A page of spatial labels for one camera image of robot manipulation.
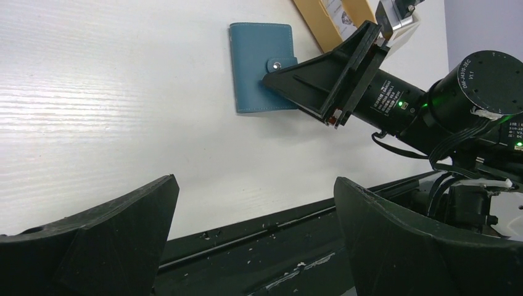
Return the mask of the yellow oval tray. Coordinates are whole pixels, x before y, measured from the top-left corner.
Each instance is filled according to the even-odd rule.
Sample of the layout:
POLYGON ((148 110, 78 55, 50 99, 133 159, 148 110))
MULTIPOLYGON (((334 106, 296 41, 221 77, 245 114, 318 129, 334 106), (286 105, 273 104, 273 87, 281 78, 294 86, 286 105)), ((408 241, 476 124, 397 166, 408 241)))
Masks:
MULTIPOLYGON (((293 0, 323 53, 340 45, 340 37, 321 0, 293 0)), ((367 0, 342 0, 342 5, 356 29, 365 21, 376 23, 374 11, 367 0)))

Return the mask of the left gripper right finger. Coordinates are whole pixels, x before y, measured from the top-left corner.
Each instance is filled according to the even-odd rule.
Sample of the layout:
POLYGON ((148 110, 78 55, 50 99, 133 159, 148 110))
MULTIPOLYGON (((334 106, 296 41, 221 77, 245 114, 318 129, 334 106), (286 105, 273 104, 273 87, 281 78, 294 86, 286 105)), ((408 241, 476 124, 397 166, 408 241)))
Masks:
POLYGON ((345 177, 336 212, 358 295, 521 295, 522 243, 432 220, 345 177))

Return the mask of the blue leather card holder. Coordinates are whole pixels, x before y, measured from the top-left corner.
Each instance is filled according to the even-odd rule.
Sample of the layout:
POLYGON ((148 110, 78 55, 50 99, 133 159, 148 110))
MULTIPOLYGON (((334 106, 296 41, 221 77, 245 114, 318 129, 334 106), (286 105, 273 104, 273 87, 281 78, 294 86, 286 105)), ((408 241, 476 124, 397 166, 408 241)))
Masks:
POLYGON ((229 26, 236 112, 295 110, 297 106, 267 89, 265 75, 297 64, 292 27, 281 23, 236 22, 229 26))

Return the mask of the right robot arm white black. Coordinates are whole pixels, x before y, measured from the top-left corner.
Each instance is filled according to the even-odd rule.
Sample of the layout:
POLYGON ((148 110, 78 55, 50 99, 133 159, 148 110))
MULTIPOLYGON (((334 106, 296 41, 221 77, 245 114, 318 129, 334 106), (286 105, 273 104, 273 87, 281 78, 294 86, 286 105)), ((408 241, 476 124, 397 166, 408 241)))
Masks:
POLYGON ((262 85, 328 126, 357 117, 372 140, 437 173, 376 189, 402 207, 482 233, 496 225, 491 201, 522 190, 522 62, 500 51, 469 54, 422 90, 386 71, 379 27, 366 21, 341 45, 266 74, 262 85))

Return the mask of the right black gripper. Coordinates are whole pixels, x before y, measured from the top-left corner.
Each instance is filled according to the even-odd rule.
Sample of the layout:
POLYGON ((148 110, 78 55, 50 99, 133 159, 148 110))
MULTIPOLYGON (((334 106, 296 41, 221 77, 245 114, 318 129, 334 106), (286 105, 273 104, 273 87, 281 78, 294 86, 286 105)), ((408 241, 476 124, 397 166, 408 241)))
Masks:
POLYGON ((521 149, 522 62, 503 52, 475 52, 428 91, 380 70, 353 115, 425 154, 490 117, 490 132, 479 143, 521 149))

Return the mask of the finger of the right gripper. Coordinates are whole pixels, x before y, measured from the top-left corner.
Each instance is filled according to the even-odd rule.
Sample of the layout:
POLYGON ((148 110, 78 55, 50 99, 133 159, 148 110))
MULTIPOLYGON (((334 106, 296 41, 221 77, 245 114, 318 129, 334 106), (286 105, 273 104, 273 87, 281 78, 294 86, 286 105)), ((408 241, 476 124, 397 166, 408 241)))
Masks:
POLYGON ((333 50, 266 74, 263 86, 325 125, 344 125, 389 52, 380 33, 381 26, 367 20, 333 50))

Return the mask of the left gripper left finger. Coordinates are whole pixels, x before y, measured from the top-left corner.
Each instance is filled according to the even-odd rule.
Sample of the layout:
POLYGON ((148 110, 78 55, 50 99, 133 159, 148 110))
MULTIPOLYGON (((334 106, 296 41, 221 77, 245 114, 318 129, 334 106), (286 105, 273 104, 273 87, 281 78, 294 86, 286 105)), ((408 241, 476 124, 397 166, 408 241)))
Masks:
POLYGON ((162 176, 75 215, 1 236, 2 295, 150 295, 179 186, 162 176))

